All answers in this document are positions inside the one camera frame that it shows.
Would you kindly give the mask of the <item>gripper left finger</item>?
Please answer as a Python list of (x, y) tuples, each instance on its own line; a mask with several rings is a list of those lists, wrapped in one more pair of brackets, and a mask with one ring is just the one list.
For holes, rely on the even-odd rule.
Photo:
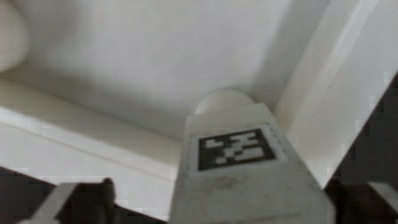
[(34, 215), (18, 224), (116, 224), (116, 188), (105, 178), (96, 183), (62, 183), (50, 192)]

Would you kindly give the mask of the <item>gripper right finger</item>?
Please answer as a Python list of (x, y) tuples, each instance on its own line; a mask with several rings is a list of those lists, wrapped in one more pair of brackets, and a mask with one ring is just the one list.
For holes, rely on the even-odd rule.
[(336, 208), (336, 224), (398, 224), (398, 208), (372, 183), (343, 183), (333, 179), (325, 193)]

